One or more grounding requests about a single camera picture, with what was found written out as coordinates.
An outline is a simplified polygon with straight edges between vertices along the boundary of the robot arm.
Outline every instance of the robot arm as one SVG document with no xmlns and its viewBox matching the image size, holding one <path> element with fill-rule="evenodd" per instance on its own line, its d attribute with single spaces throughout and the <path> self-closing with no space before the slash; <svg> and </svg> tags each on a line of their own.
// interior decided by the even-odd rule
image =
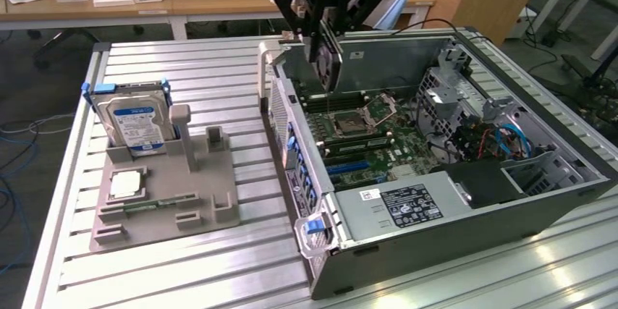
<svg viewBox="0 0 618 309">
<path fill-rule="evenodd" d="M 325 92 L 336 87 L 340 71 L 340 47 L 336 37 L 357 28 L 381 0 L 273 0 L 296 35 L 308 45 Z"/>
</svg>

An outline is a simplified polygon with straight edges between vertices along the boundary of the aluminum extrusion table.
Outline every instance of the aluminum extrusion table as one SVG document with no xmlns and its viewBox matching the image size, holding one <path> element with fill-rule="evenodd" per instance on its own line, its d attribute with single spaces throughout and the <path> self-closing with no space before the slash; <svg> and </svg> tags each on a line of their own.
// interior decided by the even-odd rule
<svg viewBox="0 0 618 309">
<path fill-rule="evenodd" d="M 604 308 L 618 303 L 618 195 L 607 193 L 534 237 L 328 300 L 311 301 L 256 99 L 257 43 L 277 37 L 113 44 L 89 82 L 165 77 L 191 132 L 231 135 L 239 227 L 111 253 L 88 250 L 107 136 L 84 101 L 61 165 L 24 308 Z M 616 166 L 616 148 L 488 42 L 483 52 Z M 472 66 L 492 96 L 502 86 Z"/>
</svg>

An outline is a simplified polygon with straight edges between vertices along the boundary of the gray floor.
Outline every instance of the gray floor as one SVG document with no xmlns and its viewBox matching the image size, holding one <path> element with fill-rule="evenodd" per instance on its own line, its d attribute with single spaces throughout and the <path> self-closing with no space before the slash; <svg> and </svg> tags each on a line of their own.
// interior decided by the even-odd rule
<svg viewBox="0 0 618 309">
<path fill-rule="evenodd" d="M 562 0 L 552 13 L 554 19 L 562 13 L 571 0 Z M 540 9 L 546 0 L 531 0 L 531 6 Z M 590 60 L 588 55 L 600 44 L 602 39 L 618 23 L 618 14 L 590 3 L 571 27 L 571 42 L 559 42 L 551 49 L 555 54 L 570 53 L 578 56 L 584 64 L 594 69 L 598 62 Z M 275 23 L 280 30 L 284 26 Z M 241 36 L 268 34 L 265 22 L 231 22 L 227 33 L 217 29 L 217 23 L 193 24 L 189 26 L 192 38 L 216 36 Z M 56 30 L 44 30 L 40 40 L 30 40 L 24 31 L 12 33 L 10 39 L 0 44 L 0 124 L 16 120 L 33 120 L 53 114 L 65 114 L 74 110 L 78 101 L 78 86 L 84 78 L 89 61 L 89 43 L 80 37 L 70 38 L 60 49 L 50 52 L 46 59 L 50 67 L 45 71 L 33 68 L 29 55 Z M 137 36 L 131 26 L 94 28 L 92 32 L 102 41 L 161 41 L 171 40 L 172 33 L 167 25 L 148 25 L 145 32 Z M 0 41 L 8 32 L 0 33 Z M 550 55 L 527 47 L 520 41 L 507 41 L 502 49 L 526 69 L 550 59 Z M 560 63 L 539 68 L 535 73 L 559 83 L 572 80 L 570 73 L 560 70 Z M 618 77 L 618 62 L 607 74 L 612 80 Z M 45 130 L 57 129 L 69 123 L 69 119 L 57 120 L 45 126 Z M 16 137 L 29 139 L 30 134 Z M 57 179 L 57 171 L 64 154 L 68 132 L 38 137 L 38 154 L 32 164 L 9 178 L 12 189 L 22 200 L 24 211 L 32 229 L 32 250 L 36 250 L 37 240 L 44 228 L 46 208 Z M 20 147 L 0 142 L 0 163 L 20 151 Z M 6 209 L 0 211 L 0 221 L 5 220 Z M 22 230 L 18 219 L 14 218 L 8 229 L 0 234 L 0 265 L 10 263 L 22 250 Z M 0 308 L 18 308 L 22 301 L 26 280 L 29 277 L 28 263 L 33 261 L 34 252 L 29 252 L 20 260 L 20 267 L 0 276 Z"/>
</svg>

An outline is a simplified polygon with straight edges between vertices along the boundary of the circuit board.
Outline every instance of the circuit board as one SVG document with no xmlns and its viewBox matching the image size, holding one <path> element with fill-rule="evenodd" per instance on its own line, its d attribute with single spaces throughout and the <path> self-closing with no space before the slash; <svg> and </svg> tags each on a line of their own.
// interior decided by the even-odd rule
<svg viewBox="0 0 618 309">
<path fill-rule="evenodd" d="M 344 154 L 323 157 L 337 191 L 424 175 L 439 165 L 427 139 L 411 123 L 407 107 L 384 93 L 368 95 L 367 99 L 353 109 L 305 113 L 313 139 L 336 142 L 343 144 L 339 148 L 349 149 Z M 380 148 L 364 146 L 372 142 L 380 142 Z"/>
</svg>

